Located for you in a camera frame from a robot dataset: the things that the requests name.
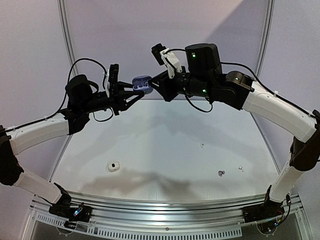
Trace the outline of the purple earbud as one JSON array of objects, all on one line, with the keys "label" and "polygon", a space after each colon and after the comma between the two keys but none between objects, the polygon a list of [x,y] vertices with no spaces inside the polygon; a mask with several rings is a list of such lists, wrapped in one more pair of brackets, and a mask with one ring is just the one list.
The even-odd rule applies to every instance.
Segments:
[{"label": "purple earbud", "polygon": [[224,174],[225,174],[225,171],[224,171],[224,170],[219,170],[219,171],[218,171],[218,175],[219,175],[220,177],[222,177]]}]

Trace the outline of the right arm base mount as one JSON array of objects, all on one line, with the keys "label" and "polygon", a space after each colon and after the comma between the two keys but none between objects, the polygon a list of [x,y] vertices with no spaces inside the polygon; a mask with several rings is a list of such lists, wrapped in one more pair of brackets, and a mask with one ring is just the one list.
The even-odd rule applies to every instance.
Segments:
[{"label": "right arm base mount", "polygon": [[272,219],[285,213],[281,202],[267,200],[261,204],[250,205],[242,208],[245,223]]}]

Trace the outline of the purple earbud charging case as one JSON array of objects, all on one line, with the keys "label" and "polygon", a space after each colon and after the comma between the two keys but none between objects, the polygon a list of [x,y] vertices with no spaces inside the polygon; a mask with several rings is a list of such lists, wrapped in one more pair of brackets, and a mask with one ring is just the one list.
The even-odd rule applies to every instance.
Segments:
[{"label": "purple earbud charging case", "polygon": [[149,75],[136,76],[132,79],[132,89],[134,91],[143,91],[145,95],[153,92],[153,88],[149,85],[149,80],[152,77]]}]

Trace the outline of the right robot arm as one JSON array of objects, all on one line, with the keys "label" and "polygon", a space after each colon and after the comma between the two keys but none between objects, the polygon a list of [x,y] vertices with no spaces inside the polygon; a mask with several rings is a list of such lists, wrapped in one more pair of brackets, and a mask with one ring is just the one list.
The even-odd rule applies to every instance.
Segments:
[{"label": "right robot arm", "polygon": [[197,43],[184,48],[187,67],[175,49],[162,44],[151,52],[166,71],[153,77],[150,85],[166,102],[178,95],[201,97],[209,103],[220,102],[236,110],[257,114],[293,135],[289,158],[276,181],[268,188],[258,213],[269,218],[278,210],[300,176],[312,170],[320,157],[320,114],[307,112],[264,86],[256,75],[239,71],[223,73],[218,47]]}]

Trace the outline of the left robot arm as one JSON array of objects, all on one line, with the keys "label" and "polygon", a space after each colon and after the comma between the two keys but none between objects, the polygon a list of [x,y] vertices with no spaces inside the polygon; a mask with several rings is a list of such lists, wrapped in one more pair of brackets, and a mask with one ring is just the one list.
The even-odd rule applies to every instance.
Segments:
[{"label": "left robot arm", "polygon": [[48,140],[73,135],[84,129],[90,120],[90,113],[112,109],[115,115],[126,111],[145,94],[134,90],[133,85],[109,76],[105,91],[93,91],[98,85],[84,74],[73,77],[66,85],[67,107],[53,117],[16,128],[12,132],[0,130],[0,183],[24,189],[53,204],[63,216],[74,213],[69,194],[58,184],[51,183],[39,175],[23,168],[17,155]]}]

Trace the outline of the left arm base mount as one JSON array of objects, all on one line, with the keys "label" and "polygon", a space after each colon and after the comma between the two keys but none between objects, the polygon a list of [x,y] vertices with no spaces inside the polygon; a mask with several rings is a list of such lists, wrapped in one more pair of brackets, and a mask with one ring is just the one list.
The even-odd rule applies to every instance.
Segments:
[{"label": "left arm base mount", "polygon": [[78,205],[69,206],[53,204],[48,212],[52,215],[68,219],[69,222],[88,223],[92,216],[93,208],[83,202]]}]

